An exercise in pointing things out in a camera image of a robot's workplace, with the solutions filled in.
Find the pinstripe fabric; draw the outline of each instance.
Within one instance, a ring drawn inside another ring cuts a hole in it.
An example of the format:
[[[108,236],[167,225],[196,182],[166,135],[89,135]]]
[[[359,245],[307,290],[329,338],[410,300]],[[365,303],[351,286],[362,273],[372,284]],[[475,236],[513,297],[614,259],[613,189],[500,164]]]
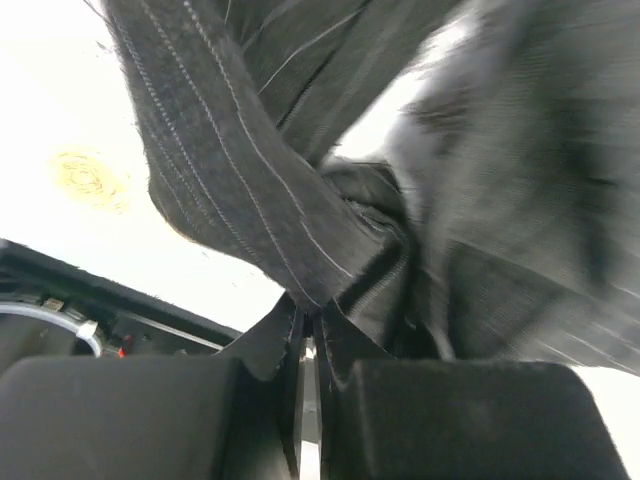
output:
[[[436,291],[425,321],[458,358],[638,373],[640,4],[533,3],[510,41],[525,2],[471,3],[477,32],[387,147]]]
[[[309,164],[455,3],[108,0],[151,196],[379,343],[410,293],[443,358],[638,372],[637,2],[470,0],[386,158]]]
[[[259,266],[307,309],[402,250],[393,221],[345,203],[275,125],[293,101],[287,96],[311,80],[350,25],[344,19],[364,4],[322,3],[322,12],[311,0],[105,6],[145,143],[149,191],[177,229]],[[284,36],[283,25],[291,26]],[[396,23],[389,38],[399,33]],[[311,137],[316,126],[307,128]],[[336,126],[332,135],[341,133]]]

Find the white pinstripe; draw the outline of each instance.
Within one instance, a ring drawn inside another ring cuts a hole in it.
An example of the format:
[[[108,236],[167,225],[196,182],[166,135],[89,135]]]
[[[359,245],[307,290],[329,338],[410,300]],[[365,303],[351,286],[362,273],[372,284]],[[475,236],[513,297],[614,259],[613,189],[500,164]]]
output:
[[[580,342],[581,344],[583,344],[584,346],[586,346],[586,347],[590,348],[590,349],[591,349],[591,350],[593,350],[594,352],[596,352],[596,353],[598,353],[598,354],[602,355],[604,358],[606,358],[607,360],[609,360],[611,363],[613,363],[613,364],[614,364],[614,365],[616,365],[617,367],[620,367],[620,368],[622,368],[623,370],[626,370],[626,371],[628,371],[628,372],[636,373],[636,372],[635,372],[635,370],[633,370],[632,368],[627,367],[626,365],[623,365],[623,364],[621,364],[621,363],[617,362],[617,361],[615,360],[615,358],[613,358],[613,356],[612,356],[612,355],[609,355],[607,352],[605,352],[605,351],[603,351],[603,350],[599,349],[598,347],[596,347],[595,345],[593,345],[593,344],[591,344],[591,343],[587,342],[584,338],[576,337],[575,335],[572,335],[572,334],[571,334],[571,333],[569,333],[569,332],[564,332],[564,333],[565,333],[565,335],[566,335],[567,337],[572,338],[573,340],[576,340],[577,342]]]
[[[143,82],[145,84],[145,87],[147,88],[149,94],[151,95],[151,99],[153,100],[154,104],[156,105],[156,107],[160,111],[160,114],[162,115],[162,118],[163,118],[164,122],[166,123],[167,127],[169,127],[169,130],[171,131],[171,134],[172,134],[174,140],[176,141],[176,143],[178,145],[178,148],[180,148],[180,151],[182,152],[182,155],[184,156],[185,160],[187,161],[187,165],[191,169],[191,172],[194,174],[196,180],[198,181],[198,183],[200,184],[200,186],[204,190],[205,195],[207,196],[207,198],[209,199],[209,201],[211,202],[213,207],[218,212],[218,215],[220,215],[220,218],[222,219],[224,224],[227,226],[229,231],[236,238],[236,241],[245,249],[245,251],[247,251],[247,253],[249,253],[251,255],[251,251],[247,249],[245,241],[238,234],[238,232],[236,232],[236,230],[233,228],[233,226],[229,223],[229,221],[227,220],[226,216],[224,215],[224,212],[222,212],[222,210],[219,208],[219,206],[216,203],[216,201],[211,197],[211,195],[209,195],[207,189],[204,186],[204,183],[202,182],[202,179],[198,176],[197,171],[193,167],[193,163],[192,163],[189,155],[187,154],[187,151],[185,150],[184,145],[182,144],[182,140],[180,140],[180,137],[178,136],[178,132],[176,131],[175,125],[173,125],[173,123],[169,119],[169,116],[167,115],[167,111],[162,106],[162,103],[160,102],[160,99],[158,98],[158,95],[157,95],[157,93],[156,93],[156,91],[155,91],[155,89],[153,87],[153,84],[151,83],[151,81],[149,79],[149,76],[147,75],[144,67],[142,66],[142,62],[140,60],[140,56],[138,55],[138,53],[134,49],[133,44],[131,42],[131,39],[129,37],[129,34],[128,34],[127,30],[115,18],[114,18],[114,25],[118,29],[118,31],[120,32],[120,35],[122,36],[122,39],[123,39],[123,41],[125,43],[125,46],[126,46],[127,50],[129,51],[129,53],[131,54],[131,57],[133,58],[133,61],[134,61],[135,65],[136,65],[136,68],[138,69],[138,72],[140,72],[140,76],[142,77],[142,80],[143,80]],[[259,258],[254,258],[254,261],[260,262],[260,259]]]
[[[195,12],[195,10],[193,9],[193,6],[191,5],[190,0],[185,0],[184,2],[185,7],[187,8],[187,10],[189,11],[189,14],[191,16],[192,21],[194,22],[196,29],[198,30],[198,32],[200,33],[200,36],[202,37],[202,39],[205,41],[207,47],[209,48],[209,51],[211,52],[211,54],[213,55],[214,59],[216,60],[216,63],[218,64],[218,67],[220,68],[220,71],[222,73],[223,78],[225,79],[225,83],[227,84],[227,87],[229,89],[229,92],[231,93],[231,97],[233,98],[233,101],[236,105],[236,109],[237,109],[237,113],[238,113],[238,119],[240,120],[240,124],[242,125],[242,129],[244,130],[245,134],[247,135],[247,138],[249,140],[249,142],[251,143],[251,146],[253,147],[254,151],[256,152],[256,154],[258,155],[258,158],[260,158],[260,160],[262,161],[262,163],[269,169],[269,171],[276,177],[276,179],[280,182],[280,184],[282,184],[282,186],[286,189],[287,193],[289,194],[289,197],[291,198],[291,200],[293,201],[296,209],[298,210],[298,212],[301,214],[302,218],[306,218],[306,212],[302,209],[302,206],[300,205],[300,202],[298,201],[297,197],[294,195],[294,193],[291,191],[291,188],[289,187],[289,185],[287,184],[287,182],[282,178],[282,176],[280,176],[280,174],[273,168],[273,166],[267,161],[267,159],[264,157],[264,155],[262,154],[262,152],[260,151],[260,149],[258,148],[258,145],[255,142],[255,139],[253,138],[253,136],[251,135],[249,128],[247,127],[247,124],[244,120],[244,113],[243,113],[243,109],[240,105],[240,102],[236,96],[235,90],[233,88],[233,85],[231,84],[231,81],[229,80],[229,77],[227,75],[226,70],[224,69],[224,65],[222,64],[221,60],[220,60],[220,56],[218,55],[218,52],[216,51],[215,47],[213,46],[213,44],[211,43],[211,40],[208,38],[208,36],[206,35],[206,32],[204,31],[204,28],[202,27],[202,24],[200,23],[199,19],[198,19],[198,14]],[[195,85],[193,85],[193,82],[190,81],[190,79],[188,78],[188,75],[186,73],[186,70],[184,69],[184,66],[182,66],[181,70],[183,71],[183,74],[187,77],[187,81],[190,82],[190,84],[192,85],[192,88],[195,89]],[[198,97],[200,103],[203,105],[203,107],[205,108],[205,111],[207,112],[207,116],[209,118],[209,121],[213,123],[213,118],[211,116],[211,112],[209,111],[208,107],[206,106],[206,103],[204,102],[204,100],[202,99],[202,97],[199,95],[199,93],[197,92],[197,89],[194,90],[194,92],[196,93],[196,96]],[[309,231],[309,226],[307,224],[304,223],[303,220],[301,220],[301,223],[303,224],[303,226],[305,227],[305,233],[307,234],[307,236],[309,237],[309,239],[313,242],[314,245],[316,245],[316,247],[318,247],[318,250],[320,251],[320,253],[322,253],[322,255],[333,265],[335,266],[340,272],[344,273],[348,278],[353,278],[353,274],[350,273],[348,270],[346,270],[345,268],[341,267],[338,262],[336,262],[322,247],[320,247],[320,244],[318,243],[318,241],[313,237],[313,235],[311,234],[311,232]]]
[[[360,11],[358,10],[358,11],[355,11],[353,13],[350,13],[349,15],[347,15],[345,18],[340,20],[335,25],[329,27],[324,32],[319,33],[318,35],[313,37],[311,40],[308,40],[307,42],[303,43],[300,47],[298,47],[291,55],[289,55],[289,57],[287,57],[287,59],[284,61],[284,63],[282,65],[280,65],[280,67],[278,67],[275,72],[273,72],[271,77],[269,77],[269,80],[267,80],[267,82],[262,87],[260,87],[260,89],[258,90],[258,94],[262,93],[271,84],[273,79],[276,78],[278,76],[278,74],[284,69],[284,67],[286,67],[287,64],[291,60],[293,60],[296,56],[298,56],[298,54],[300,54],[301,52],[304,52],[307,48],[312,46],[314,43],[322,40],[324,37],[329,35],[336,28],[338,28],[341,25],[344,25],[345,23],[347,23],[349,20],[351,20],[353,17],[355,17],[359,12]]]
[[[229,12],[231,11],[231,4],[233,3],[233,0],[229,0],[229,3],[227,3],[227,13],[224,15],[224,24],[227,24],[227,20],[229,20]]]
[[[271,10],[271,12],[269,12],[269,14],[264,17],[264,20],[260,24],[260,27],[258,27],[258,29],[251,34],[247,41],[242,44],[242,51],[246,52],[249,47],[253,45],[253,42],[256,41],[258,36],[264,31],[265,28],[267,28],[271,23],[273,23],[275,20],[280,18],[282,15],[284,15],[303,1],[304,0],[288,0]]]
[[[548,343],[543,342],[542,340],[536,339],[535,342],[538,345],[541,345],[542,347],[546,348],[547,350],[550,350],[558,355],[560,355],[561,357],[564,357],[566,360],[569,360],[571,363],[575,363],[576,365],[579,365],[581,367],[584,367],[585,365],[581,362],[579,362],[578,360],[576,360],[575,358],[567,355],[564,352],[561,352],[560,350],[558,350],[557,348],[553,348],[551,345],[549,345]]]

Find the pinstripe suit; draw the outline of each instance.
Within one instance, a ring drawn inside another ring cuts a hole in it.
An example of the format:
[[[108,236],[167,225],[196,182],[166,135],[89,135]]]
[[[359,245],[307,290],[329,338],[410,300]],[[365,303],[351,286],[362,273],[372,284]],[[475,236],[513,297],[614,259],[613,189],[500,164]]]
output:
[[[399,354],[406,327],[445,358],[640,370],[640,222],[620,173],[640,151],[637,2],[466,2],[453,14],[474,35],[412,64],[429,82],[384,161],[324,177],[314,167],[460,2],[105,3],[150,194],[177,229],[301,308],[339,298]]]

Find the dark gray suit jacket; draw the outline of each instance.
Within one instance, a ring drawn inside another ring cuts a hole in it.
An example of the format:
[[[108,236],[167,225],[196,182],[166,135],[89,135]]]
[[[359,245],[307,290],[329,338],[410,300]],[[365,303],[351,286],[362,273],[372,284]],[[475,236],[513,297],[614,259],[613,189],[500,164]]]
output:
[[[397,355],[640,371],[640,3],[105,4],[177,229]],[[321,165],[407,64],[380,158]]]

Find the yellow stain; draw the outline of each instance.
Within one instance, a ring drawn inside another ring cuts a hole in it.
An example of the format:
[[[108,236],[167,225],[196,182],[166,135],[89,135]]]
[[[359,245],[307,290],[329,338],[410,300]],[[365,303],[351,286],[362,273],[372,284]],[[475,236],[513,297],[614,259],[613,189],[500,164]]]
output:
[[[53,181],[71,200],[121,214],[130,209],[131,177],[114,171],[97,150],[65,149],[50,163]]]

